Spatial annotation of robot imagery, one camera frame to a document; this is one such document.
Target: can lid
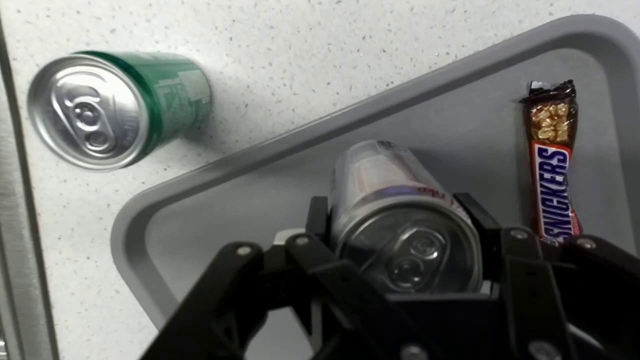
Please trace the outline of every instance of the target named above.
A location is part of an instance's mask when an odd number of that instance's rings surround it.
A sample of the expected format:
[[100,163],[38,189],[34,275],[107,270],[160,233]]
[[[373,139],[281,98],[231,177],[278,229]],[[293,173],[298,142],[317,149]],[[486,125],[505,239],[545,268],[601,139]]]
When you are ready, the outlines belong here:
[[151,114],[137,84],[107,60],[72,53],[33,80],[29,112],[44,142],[84,167],[121,167],[147,144]]
[[387,292],[471,292],[483,282],[479,233],[431,206],[396,206],[369,217],[342,247]]

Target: screw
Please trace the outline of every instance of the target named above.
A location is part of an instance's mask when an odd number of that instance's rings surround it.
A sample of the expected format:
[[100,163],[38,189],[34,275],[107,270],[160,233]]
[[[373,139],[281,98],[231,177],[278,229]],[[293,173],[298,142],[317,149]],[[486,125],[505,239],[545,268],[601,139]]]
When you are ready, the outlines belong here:
[[529,351],[536,358],[536,360],[563,360],[560,351],[556,345],[552,345],[550,341],[545,340],[535,340],[529,344]]
[[429,353],[418,344],[407,344],[400,350],[400,360],[429,360]]
[[296,238],[296,244],[298,244],[298,246],[307,246],[307,244],[308,244],[308,238]]
[[248,253],[253,253],[253,247],[251,247],[251,246],[241,246],[241,247],[236,250],[236,253],[238,253],[238,256],[248,256]]
[[584,250],[595,250],[597,247],[597,242],[591,239],[591,238],[578,238],[577,244]]
[[529,233],[526,233],[524,229],[518,229],[518,227],[516,227],[516,229],[511,229],[509,233],[511,233],[513,238],[518,238],[518,239],[529,238]]

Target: can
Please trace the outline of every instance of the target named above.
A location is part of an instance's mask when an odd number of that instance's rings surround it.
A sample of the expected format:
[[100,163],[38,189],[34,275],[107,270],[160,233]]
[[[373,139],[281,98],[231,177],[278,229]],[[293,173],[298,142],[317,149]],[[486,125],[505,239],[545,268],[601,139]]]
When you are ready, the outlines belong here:
[[122,167],[213,107],[207,74],[177,53],[76,52],[44,65],[29,112],[41,138],[84,167]]
[[330,246],[385,292],[477,292],[479,231],[464,208],[407,148],[354,144],[337,161]]

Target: speckled surface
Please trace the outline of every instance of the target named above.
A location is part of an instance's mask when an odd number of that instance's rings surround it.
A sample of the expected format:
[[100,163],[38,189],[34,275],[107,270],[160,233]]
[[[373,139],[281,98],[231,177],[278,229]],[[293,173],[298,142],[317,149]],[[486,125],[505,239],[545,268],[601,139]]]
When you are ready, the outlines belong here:
[[640,33],[637,0],[0,0],[23,119],[41,65],[75,50],[165,50],[215,81],[208,124],[140,163],[91,171],[26,125],[65,360],[137,358],[156,333],[110,256],[110,225],[137,192],[278,135],[549,19],[588,12]]

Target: snickers bar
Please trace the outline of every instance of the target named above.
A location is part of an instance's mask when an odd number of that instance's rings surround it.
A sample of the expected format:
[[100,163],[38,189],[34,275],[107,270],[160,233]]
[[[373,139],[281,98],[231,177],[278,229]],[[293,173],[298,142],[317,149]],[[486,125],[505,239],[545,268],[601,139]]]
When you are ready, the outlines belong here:
[[578,125],[577,86],[532,81],[522,100],[531,144],[538,235],[564,242],[581,233],[569,195],[569,167]]

